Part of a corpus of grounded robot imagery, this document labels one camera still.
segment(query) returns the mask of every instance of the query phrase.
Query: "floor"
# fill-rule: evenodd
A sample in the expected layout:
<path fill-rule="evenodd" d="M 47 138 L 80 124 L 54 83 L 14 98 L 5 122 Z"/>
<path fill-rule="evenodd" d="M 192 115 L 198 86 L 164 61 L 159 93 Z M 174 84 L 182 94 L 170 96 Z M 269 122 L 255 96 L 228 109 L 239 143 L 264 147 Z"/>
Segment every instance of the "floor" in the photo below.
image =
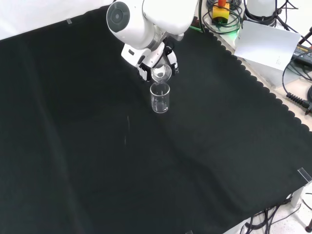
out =
<path fill-rule="evenodd" d="M 306 186 L 301 197 L 312 208 L 312 195 L 307 195 L 305 193 L 312 193 L 312 184 Z M 299 201 L 295 209 L 291 206 L 291 204 L 281 206 L 278 209 L 273 219 L 273 222 L 287 217 L 293 211 L 298 209 L 300 204 L 301 207 L 296 213 L 280 222 L 273 224 L 270 234 L 307 234 L 307 232 L 305 231 L 305 227 L 308 226 L 312 219 L 312 211 L 304 203 L 302 203 L 301 200 Z M 260 215 L 254 219 L 254 224 L 260 223 L 263 220 L 264 215 Z M 242 233 L 245 234 L 246 231 L 247 228 L 244 228 Z M 252 231 L 252 234 L 264 234 L 264 231 L 265 229 L 263 228 L 260 230 Z"/>

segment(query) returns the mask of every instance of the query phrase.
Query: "white card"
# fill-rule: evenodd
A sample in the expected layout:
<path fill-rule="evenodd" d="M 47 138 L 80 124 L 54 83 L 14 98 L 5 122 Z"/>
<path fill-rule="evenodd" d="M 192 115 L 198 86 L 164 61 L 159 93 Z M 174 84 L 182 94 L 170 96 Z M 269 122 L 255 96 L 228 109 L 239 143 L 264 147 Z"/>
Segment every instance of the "white card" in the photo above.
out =
<path fill-rule="evenodd" d="M 284 70 L 299 39 L 298 33 L 244 21 L 235 41 L 235 55 Z"/>

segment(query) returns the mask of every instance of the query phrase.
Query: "cable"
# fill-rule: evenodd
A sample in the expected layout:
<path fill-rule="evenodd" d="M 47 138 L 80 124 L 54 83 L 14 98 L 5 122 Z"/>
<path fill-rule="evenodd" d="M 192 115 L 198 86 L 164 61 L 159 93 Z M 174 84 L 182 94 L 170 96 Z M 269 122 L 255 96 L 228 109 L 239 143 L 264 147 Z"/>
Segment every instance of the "cable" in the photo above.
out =
<path fill-rule="evenodd" d="M 201 19 L 201 7 L 203 5 L 203 0 L 199 0 L 198 2 L 198 18 L 199 18 L 199 27 L 203 33 L 205 33 L 205 29 Z"/>
<path fill-rule="evenodd" d="M 235 0 L 234 3 L 227 2 L 227 3 L 230 4 L 230 9 L 228 9 L 228 8 L 226 8 L 226 7 L 223 7 L 223 6 L 218 6 L 217 3 L 214 3 L 214 4 L 212 4 L 212 5 L 209 5 L 209 4 L 208 4 L 208 1 L 207 1 L 208 12 L 207 12 L 207 13 L 203 16 L 203 18 L 202 18 L 204 25 L 205 25 L 209 30 L 211 30 L 212 32 L 214 32 L 214 33 L 216 33 L 216 34 L 219 34 L 219 35 L 237 32 L 237 31 L 239 30 L 239 28 L 240 28 L 240 25 L 241 25 L 242 21 L 243 21 L 243 19 L 242 19 L 242 17 L 241 17 L 241 14 L 242 14 L 242 12 L 243 12 L 243 9 L 239 6 L 239 5 L 240 5 L 239 1 L 240 1 L 240 0 Z M 220 22 L 214 20 L 214 19 L 212 18 L 212 16 L 211 16 L 210 13 L 212 12 L 212 10 L 213 10 L 213 8 L 214 8 L 215 6 L 218 7 L 218 8 L 225 9 L 225 10 L 229 11 L 229 12 L 230 12 L 230 15 L 235 16 L 234 20 L 232 20 L 232 21 L 229 22 L 229 23 L 220 23 Z M 208 23 L 205 21 L 205 17 L 206 17 L 207 15 L 210 17 L 211 22 L 213 22 L 214 24 L 216 24 L 217 27 L 219 27 L 219 28 L 220 28 L 220 27 L 224 27 L 224 28 L 236 27 L 236 28 L 235 28 L 234 30 L 230 30 L 230 31 L 227 31 L 227 32 L 218 32 L 218 31 L 216 31 L 214 28 L 212 28 L 210 25 L 208 25 Z"/>
<path fill-rule="evenodd" d="M 289 64 L 290 67 L 292 67 L 296 72 L 297 72 L 297 75 L 303 77 L 304 79 L 308 80 L 308 81 L 312 81 L 311 77 L 308 75 L 308 77 L 305 77 L 302 73 L 300 73 L 296 67 L 294 67 L 292 64 Z"/>
<path fill-rule="evenodd" d="M 241 230 L 240 230 L 239 234 L 242 234 L 243 229 L 244 229 L 244 225 L 243 225 L 243 227 L 241 228 Z"/>
<path fill-rule="evenodd" d="M 311 88 L 308 90 L 308 100 L 309 100 L 310 102 L 312 102 L 312 86 L 311 86 Z"/>
<path fill-rule="evenodd" d="M 281 25 L 282 25 L 287 31 L 290 31 L 289 29 L 291 29 L 291 30 L 293 30 L 295 33 L 298 33 L 296 30 L 294 30 L 294 29 L 291 28 L 288 24 L 286 24 L 284 21 L 282 21 L 282 19 L 281 19 L 279 16 L 277 16 L 276 18 L 277 18 L 277 20 L 281 23 Z M 309 43 L 309 44 L 312 46 L 312 43 L 309 42 L 304 36 L 302 36 L 302 35 L 300 35 L 300 36 L 301 36 L 301 38 L 302 38 L 304 41 L 306 41 L 307 43 Z"/>
<path fill-rule="evenodd" d="M 286 9 L 286 10 L 285 10 L 285 14 L 286 14 L 285 24 L 287 23 L 287 3 L 288 3 L 288 2 L 286 1 L 286 5 L 285 5 L 285 9 Z"/>
<path fill-rule="evenodd" d="M 299 211 L 300 207 L 301 207 L 301 204 L 300 204 L 299 208 L 298 208 L 297 210 L 295 210 L 294 212 L 292 212 L 290 215 L 288 215 L 287 217 L 282 218 L 282 219 L 280 219 L 280 220 L 278 220 L 278 221 L 273 222 L 271 225 L 273 225 L 273 224 L 275 224 L 275 223 L 277 223 L 277 222 L 279 222 L 279 221 L 282 221 L 282 220 L 288 218 L 289 216 L 293 215 L 294 213 L 296 213 L 297 211 Z"/>
<path fill-rule="evenodd" d="M 263 214 L 263 213 L 265 214 L 266 212 L 267 212 L 267 216 L 268 216 L 268 215 L 269 215 L 268 212 L 269 212 L 270 210 L 272 210 L 272 209 L 275 208 L 275 210 L 274 210 L 274 212 L 271 214 L 271 216 L 270 216 L 269 218 L 266 218 L 262 223 L 259 223 L 259 224 L 257 224 L 257 225 L 245 223 L 245 226 L 246 226 L 247 228 L 251 228 L 251 231 L 252 231 L 252 230 L 259 230 L 259 229 L 263 228 L 264 226 L 266 226 L 266 224 L 269 222 L 269 220 L 271 220 L 271 219 L 274 217 L 274 214 L 277 212 L 277 209 L 278 209 L 281 205 L 286 205 L 286 204 L 290 203 L 290 202 L 292 201 L 292 198 L 293 198 L 293 195 L 291 194 L 290 197 L 287 198 L 287 199 L 285 199 L 282 203 L 277 204 L 276 206 L 272 206 L 272 207 L 270 207 L 270 208 L 267 208 L 267 209 L 265 209 L 264 211 L 261 211 L 261 212 L 255 214 L 255 215 L 253 216 L 253 218 L 255 218 L 255 217 L 257 217 L 257 216 L 259 216 L 259 215 L 261 215 L 261 214 Z"/>
<path fill-rule="evenodd" d="M 302 202 L 303 202 L 303 204 L 305 204 L 312 211 L 312 208 L 310 206 L 308 206 L 307 203 L 304 200 L 302 200 Z"/>
<path fill-rule="evenodd" d="M 283 88 L 286 92 L 286 97 L 288 97 L 290 100 L 298 103 L 299 105 L 301 105 L 302 107 L 304 107 L 306 109 L 306 113 L 305 115 L 308 115 L 309 113 L 312 112 L 312 102 L 309 101 L 309 100 L 303 100 L 302 98 L 299 98 L 293 94 L 291 94 L 290 92 L 287 91 L 286 87 L 285 87 L 285 83 L 284 83 L 284 75 L 285 75 L 285 72 L 286 72 L 286 69 L 288 68 L 288 66 L 293 62 L 295 61 L 297 58 L 299 58 L 300 56 L 303 56 L 303 55 L 307 55 L 307 54 L 310 54 L 312 52 L 305 52 L 303 54 L 300 54 L 300 55 L 297 55 L 296 57 L 294 57 L 292 60 L 290 60 L 290 62 L 287 64 L 287 66 L 285 67 L 284 71 L 283 71 L 283 75 L 282 75 L 282 85 L 283 85 Z"/>
<path fill-rule="evenodd" d="M 303 202 L 303 204 L 305 204 L 310 210 L 312 210 L 312 208 L 311 208 L 310 206 L 308 206 L 307 203 L 306 203 L 304 200 L 302 200 L 302 202 Z"/>
<path fill-rule="evenodd" d="M 254 217 L 252 216 L 251 219 L 250 219 L 250 226 L 249 226 L 249 228 L 248 228 L 246 234 L 249 234 L 249 233 L 252 231 L 252 230 L 251 230 L 251 227 L 252 227 L 252 225 L 253 225 L 253 221 L 254 221 Z"/>
<path fill-rule="evenodd" d="M 312 78 L 309 76 L 309 74 L 307 73 L 307 71 L 306 71 L 306 69 L 305 69 L 304 66 L 302 66 L 302 71 L 303 71 L 304 74 L 307 75 L 307 77 L 308 77 L 310 80 L 312 80 Z"/>
<path fill-rule="evenodd" d="M 282 75 L 282 85 L 283 85 L 283 88 L 284 88 L 284 90 L 285 90 L 285 92 L 286 92 L 287 94 L 289 94 L 289 92 L 287 91 L 287 89 L 286 89 L 286 87 L 285 87 L 285 84 L 284 84 L 284 75 L 285 75 L 285 72 L 286 72 L 287 67 L 288 67 L 293 61 L 295 61 L 297 58 L 299 58 L 300 56 L 307 55 L 307 54 L 310 54 L 310 53 L 312 53 L 312 52 L 305 52 L 305 53 L 303 53 L 303 54 L 297 55 L 297 56 L 294 57 L 292 60 L 290 60 L 290 62 L 289 62 L 289 63 L 287 64 L 287 66 L 285 67 L 285 69 L 284 69 L 284 71 L 283 71 L 283 75 Z"/>

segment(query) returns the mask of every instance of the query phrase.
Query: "small glass cup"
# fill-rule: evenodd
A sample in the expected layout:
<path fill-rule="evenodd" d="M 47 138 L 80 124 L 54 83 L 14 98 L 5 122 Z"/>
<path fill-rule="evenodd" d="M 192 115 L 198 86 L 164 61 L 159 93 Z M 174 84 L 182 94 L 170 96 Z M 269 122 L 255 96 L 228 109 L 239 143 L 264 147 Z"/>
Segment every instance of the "small glass cup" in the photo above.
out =
<path fill-rule="evenodd" d="M 164 82 L 155 82 L 151 85 L 152 109 L 156 113 L 165 113 L 169 110 L 170 86 Z"/>

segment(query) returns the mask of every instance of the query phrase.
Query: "clear glass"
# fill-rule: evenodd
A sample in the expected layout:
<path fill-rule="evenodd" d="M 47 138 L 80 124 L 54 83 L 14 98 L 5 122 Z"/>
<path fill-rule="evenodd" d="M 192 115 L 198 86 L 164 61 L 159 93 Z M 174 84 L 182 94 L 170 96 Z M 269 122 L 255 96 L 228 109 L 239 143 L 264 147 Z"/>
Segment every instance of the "clear glass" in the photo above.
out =
<path fill-rule="evenodd" d="M 165 113 L 169 110 L 170 87 L 164 82 L 155 82 L 151 85 L 152 109 L 156 113 Z"/>
<path fill-rule="evenodd" d="M 172 74 L 171 67 L 166 63 L 159 63 L 151 69 L 152 79 L 156 82 L 167 82 Z"/>

